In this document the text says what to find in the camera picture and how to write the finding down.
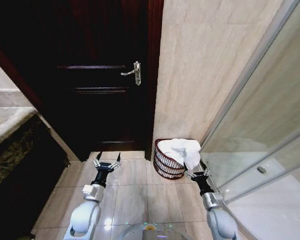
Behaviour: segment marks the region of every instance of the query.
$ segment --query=tile floor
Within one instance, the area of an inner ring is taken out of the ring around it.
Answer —
[[[96,156],[92,152],[89,159]],[[117,152],[104,152],[101,162],[114,162]],[[121,167],[110,173],[94,240],[113,240],[131,224],[164,223],[196,240],[212,240],[199,188],[185,176],[167,180],[142,152],[122,152]],[[96,176],[93,161],[71,162],[56,184],[32,233],[36,240],[61,240],[72,211],[83,202],[82,187]]]

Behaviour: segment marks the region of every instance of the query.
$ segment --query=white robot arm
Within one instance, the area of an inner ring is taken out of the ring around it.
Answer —
[[[101,153],[94,160],[95,167],[98,170],[97,176],[91,185],[85,185],[83,188],[84,200],[71,215],[70,225],[67,228],[63,240],[92,240],[95,229],[101,215],[100,203],[104,196],[107,176],[120,166],[120,154],[117,161],[113,164],[99,163]],[[195,181],[200,188],[200,195],[203,199],[203,205],[207,210],[207,223],[211,229],[214,240],[240,240],[236,221],[228,212],[221,209],[223,196],[215,193],[207,183],[208,172],[191,173],[185,167],[185,175]],[[118,236],[117,240],[141,240],[141,239],[176,239],[172,232],[178,232],[166,229],[160,224],[142,223],[130,226],[126,231]],[[186,233],[179,232],[182,239],[192,240]]]
[[[100,203],[104,196],[107,176],[120,167],[120,153],[115,163],[99,163],[102,152],[94,160],[98,170],[96,178],[91,185],[83,187],[84,202],[73,210],[70,225],[66,230],[63,240],[92,240],[96,226],[101,215]]]
[[[189,172],[185,166],[185,175],[195,181],[200,188],[200,195],[203,199],[203,205],[207,211],[206,220],[211,229],[213,240],[240,240],[238,226],[234,218],[221,208],[223,196],[215,193],[209,184],[207,178],[209,171],[206,168],[204,172]]]

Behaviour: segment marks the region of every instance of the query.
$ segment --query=door panel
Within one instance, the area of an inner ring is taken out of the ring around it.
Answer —
[[[145,150],[147,31],[146,0],[0,1],[0,49],[83,161]],[[135,61],[140,86],[120,74]]]

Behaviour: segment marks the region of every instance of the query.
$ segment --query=drain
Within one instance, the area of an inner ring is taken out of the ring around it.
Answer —
[[[262,167],[262,166],[258,166],[256,169],[257,169],[260,173],[262,173],[262,174],[267,173],[267,170],[266,170],[264,167]]]

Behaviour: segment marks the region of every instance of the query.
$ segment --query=glass shower door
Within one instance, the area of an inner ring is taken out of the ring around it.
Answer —
[[[204,142],[201,159],[253,235],[300,239],[300,1]]]
[[[299,136],[300,3],[204,145],[201,156],[214,184],[223,191],[227,182]],[[275,163],[267,168],[268,175],[270,168],[279,169]],[[255,180],[263,176],[260,173]]]

